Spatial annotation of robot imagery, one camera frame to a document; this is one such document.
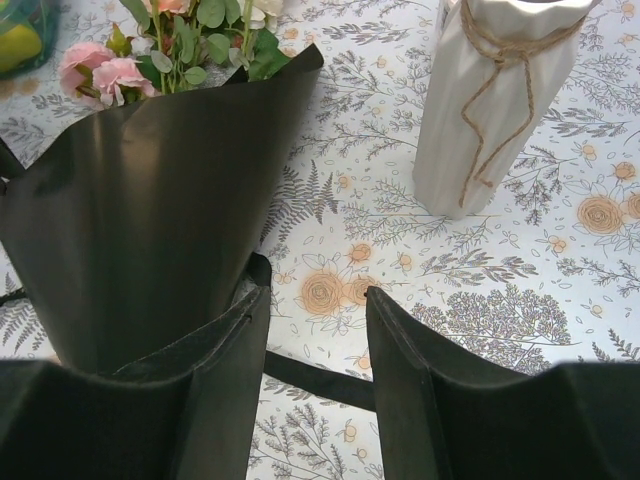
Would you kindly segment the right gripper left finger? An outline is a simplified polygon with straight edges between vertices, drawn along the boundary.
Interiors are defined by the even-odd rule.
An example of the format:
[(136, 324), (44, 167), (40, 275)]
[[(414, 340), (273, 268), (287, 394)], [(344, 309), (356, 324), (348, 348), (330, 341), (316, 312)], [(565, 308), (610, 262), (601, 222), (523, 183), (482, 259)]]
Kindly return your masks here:
[(242, 479), (269, 293), (105, 377), (50, 361), (1, 365), (5, 479)]

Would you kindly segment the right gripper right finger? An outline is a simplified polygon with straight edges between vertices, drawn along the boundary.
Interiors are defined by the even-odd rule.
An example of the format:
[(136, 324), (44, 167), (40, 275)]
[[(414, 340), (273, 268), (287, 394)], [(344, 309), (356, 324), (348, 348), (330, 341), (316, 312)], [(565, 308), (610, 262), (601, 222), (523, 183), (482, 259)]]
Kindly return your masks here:
[(522, 374), (419, 323), (377, 287), (366, 319), (387, 478), (638, 477), (636, 364)]

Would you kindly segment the black paper cone wrapper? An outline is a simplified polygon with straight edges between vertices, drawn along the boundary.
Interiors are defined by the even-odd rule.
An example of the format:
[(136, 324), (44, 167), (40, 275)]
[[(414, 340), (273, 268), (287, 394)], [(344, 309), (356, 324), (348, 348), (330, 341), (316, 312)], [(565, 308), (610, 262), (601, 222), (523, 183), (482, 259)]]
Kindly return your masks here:
[(1, 151), (1, 242), (61, 362), (118, 370), (229, 306), (324, 59), (91, 114)]

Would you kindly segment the pink flower bouquet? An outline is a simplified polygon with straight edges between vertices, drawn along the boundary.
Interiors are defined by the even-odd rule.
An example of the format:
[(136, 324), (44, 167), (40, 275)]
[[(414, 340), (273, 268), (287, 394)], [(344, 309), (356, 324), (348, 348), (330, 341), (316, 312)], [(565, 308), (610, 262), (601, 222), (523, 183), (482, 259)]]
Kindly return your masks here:
[(77, 101), (102, 109), (191, 90), (208, 77), (206, 66), (233, 66), (251, 81), (274, 76), (289, 61), (275, 36), (281, 1), (127, 1), (138, 36), (150, 43), (133, 51), (133, 37), (113, 26), (103, 43), (69, 47), (59, 66), (61, 87)]

